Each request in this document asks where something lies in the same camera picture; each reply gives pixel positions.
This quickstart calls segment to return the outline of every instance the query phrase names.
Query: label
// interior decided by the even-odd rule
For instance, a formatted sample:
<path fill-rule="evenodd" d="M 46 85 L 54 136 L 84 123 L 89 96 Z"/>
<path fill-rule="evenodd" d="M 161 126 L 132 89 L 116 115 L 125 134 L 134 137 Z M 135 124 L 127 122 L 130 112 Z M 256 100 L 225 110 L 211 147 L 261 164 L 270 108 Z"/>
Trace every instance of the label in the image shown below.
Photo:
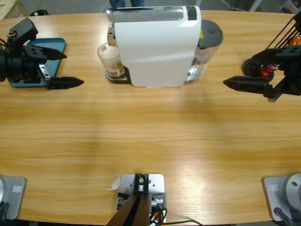
<path fill-rule="evenodd" d="M 13 192 L 21 193 L 22 192 L 22 188 L 23 188 L 23 186 L 14 186 Z"/>
<path fill-rule="evenodd" d="M 269 191 L 270 191 L 270 192 L 276 192 L 276 191 L 279 191 L 278 185 L 269 185 Z"/>
<path fill-rule="evenodd" d="M 199 34 L 199 38 L 200 38 L 200 39 L 203 39 L 203 38 L 204 38 L 204 35 L 203 35 L 202 30 L 201 30 L 201 33 Z"/>

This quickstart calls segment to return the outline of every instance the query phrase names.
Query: glass cup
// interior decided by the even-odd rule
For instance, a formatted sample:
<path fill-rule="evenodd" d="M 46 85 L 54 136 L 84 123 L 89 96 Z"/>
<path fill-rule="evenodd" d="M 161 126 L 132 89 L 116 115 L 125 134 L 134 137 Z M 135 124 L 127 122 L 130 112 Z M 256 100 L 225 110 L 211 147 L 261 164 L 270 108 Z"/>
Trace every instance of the glass cup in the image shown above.
<path fill-rule="evenodd" d="M 97 54 L 110 76 L 119 77 L 124 74 L 124 67 L 116 46 L 109 46 L 108 43 L 105 43 L 98 48 Z"/>

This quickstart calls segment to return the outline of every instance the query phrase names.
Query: black cable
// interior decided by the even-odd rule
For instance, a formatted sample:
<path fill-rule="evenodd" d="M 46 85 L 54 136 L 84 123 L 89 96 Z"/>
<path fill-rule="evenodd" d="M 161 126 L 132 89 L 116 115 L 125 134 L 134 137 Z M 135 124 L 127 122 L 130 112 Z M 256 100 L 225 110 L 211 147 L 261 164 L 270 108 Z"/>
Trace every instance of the black cable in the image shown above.
<path fill-rule="evenodd" d="M 4 45 L 6 45 L 6 42 L 3 39 L 0 39 L 0 41 L 2 41 L 4 43 Z"/>
<path fill-rule="evenodd" d="M 175 221 L 175 222 L 168 222 L 168 223 L 158 223 L 157 225 L 177 225 L 177 224 L 183 224 L 183 223 L 188 223 L 188 222 L 192 222 L 195 223 L 197 225 L 203 226 L 201 223 L 197 222 L 196 220 L 184 220 L 184 221 Z"/>
<path fill-rule="evenodd" d="M 184 224 L 184 223 L 189 223 L 189 222 L 195 223 L 195 224 L 200 225 L 200 226 L 203 226 L 201 223 L 197 222 L 196 220 L 184 220 L 184 221 L 175 221 L 175 222 L 164 223 L 164 219 L 166 218 L 166 215 L 167 215 L 167 209 L 166 209 L 166 208 L 162 208 L 162 209 L 158 210 L 158 212 L 159 212 L 159 214 L 161 215 L 161 216 L 160 216 L 160 219 L 161 219 L 161 220 L 160 220 L 158 223 L 156 223 L 155 226 L 160 226 L 160 225 L 177 225 L 177 224 Z M 150 221 L 150 225 L 151 225 L 152 223 L 155 223 L 155 220 L 156 220 L 157 218 L 158 218 L 158 216 L 155 217 L 155 219 L 154 219 L 153 221 Z"/>
<path fill-rule="evenodd" d="M 241 2 L 241 0 L 238 0 L 238 1 L 237 1 L 236 5 L 235 5 L 235 7 L 234 7 L 234 9 L 233 9 L 233 11 L 235 11 L 235 8 L 238 7 L 238 5 L 239 5 L 240 2 Z"/>
<path fill-rule="evenodd" d="M 112 2 L 112 0 L 110 0 L 110 4 L 111 4 L 111 6 L 112 6 L 113 8 L 117 8 L 117 7 L 114 5 L 114 3 Z"/>
<path fill-rule="evenodd" d="M 0 43 L 0 46 L 5 46 L 5 47 L 8 46 L 7 43 L 3 39 L 0 39 L 0 41 L 2 41 L 4 43 L 4 44 Z"/>

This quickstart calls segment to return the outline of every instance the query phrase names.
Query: white paper tag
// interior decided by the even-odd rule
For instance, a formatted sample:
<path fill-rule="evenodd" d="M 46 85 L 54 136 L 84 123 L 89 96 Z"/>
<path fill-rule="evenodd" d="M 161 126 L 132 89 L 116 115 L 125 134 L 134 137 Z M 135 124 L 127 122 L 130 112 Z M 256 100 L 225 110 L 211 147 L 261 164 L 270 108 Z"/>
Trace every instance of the white paper tag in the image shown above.
<path fill-rule="evenodd" d="M 108 190 L 114 191 L 117 190 L 120 187 L 120 178 L 117 178 L 111 187 L 108 188 Z"/>

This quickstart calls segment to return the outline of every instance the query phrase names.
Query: metal mounting plate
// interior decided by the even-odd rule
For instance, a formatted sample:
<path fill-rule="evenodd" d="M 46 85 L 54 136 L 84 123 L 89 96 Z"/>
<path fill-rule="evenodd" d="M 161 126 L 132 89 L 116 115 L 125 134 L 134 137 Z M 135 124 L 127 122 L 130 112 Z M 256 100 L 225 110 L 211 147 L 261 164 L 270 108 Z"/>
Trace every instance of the metal mounting plate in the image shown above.
<path fill-rule="evenodd" d="M 120 192 L 132 194 L 135 174 L 124 174 L 120 178 Z M 164 176 L 162 174 L 149 174 L 149 193 L 164 193 Z"/>

